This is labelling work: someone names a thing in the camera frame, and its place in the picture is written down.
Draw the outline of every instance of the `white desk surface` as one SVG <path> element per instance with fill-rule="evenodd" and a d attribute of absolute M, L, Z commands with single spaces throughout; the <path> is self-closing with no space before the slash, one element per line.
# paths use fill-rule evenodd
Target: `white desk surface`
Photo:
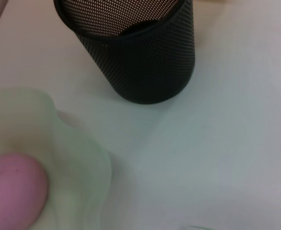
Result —
<path fill-rule="evenodd" d="M 281 0 L 194 2 L 196 67 L 175 98 L 118 96 L 52 0 L 10 0 L 0 88 L 49 93 L 114 160 L 103 230 L 281 230 Z"/>

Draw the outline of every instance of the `pen holder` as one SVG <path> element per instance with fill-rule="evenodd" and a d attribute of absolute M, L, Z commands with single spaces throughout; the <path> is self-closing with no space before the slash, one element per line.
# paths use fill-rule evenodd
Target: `pen holder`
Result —
<path fill-rule="evenodd" d="M 195 64 L 192 0 L 54 0 L 115 91 L 153 104 L 178 94 Z"/>

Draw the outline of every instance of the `pink object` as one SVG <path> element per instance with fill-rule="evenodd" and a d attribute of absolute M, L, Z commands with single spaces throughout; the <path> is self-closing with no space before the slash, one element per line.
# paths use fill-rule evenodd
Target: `pink object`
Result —
<path fill-rule="evenodd" d="M 47 176 L 32 157 L 0 156 L 0 230 L 27 230 L 41 213 L 48 192 Z"/>

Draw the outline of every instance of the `white background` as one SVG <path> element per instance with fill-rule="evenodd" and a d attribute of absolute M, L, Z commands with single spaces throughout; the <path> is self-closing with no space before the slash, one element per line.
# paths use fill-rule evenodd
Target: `white background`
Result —
<path fill-rule="evenodd" d="M 281 230 L 281 0 L 198 0 L 194 21 L 188 86 L 137 105 L 52 0 L 10 0 L 0 20 L 0 88 L 46 91 L 112 153 L 103 230 Z"/>

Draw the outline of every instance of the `mesh cup rim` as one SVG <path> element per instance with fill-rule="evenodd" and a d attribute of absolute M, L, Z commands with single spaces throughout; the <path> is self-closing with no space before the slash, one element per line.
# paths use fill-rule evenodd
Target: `mesh cup rim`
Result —
<path fill-rule="evenodd" d="M 79 29 L 67 16 L 61 4 L 62 0 L 54 0 L 56 12 L 63 23 L 76 34 L 98 43 L 125 43 L 134 42 L 135 40 L 146 38 L 153 33 L 156 33 L 166 27 L 180 12 L 187 0 L 178 0 L 178 3 L 169 11 L 168 15 L 160 19 L 157 23 L 149 26 L 148 28 L 122 36 L 104 36 L 96 34 L 88 34 Z"/>

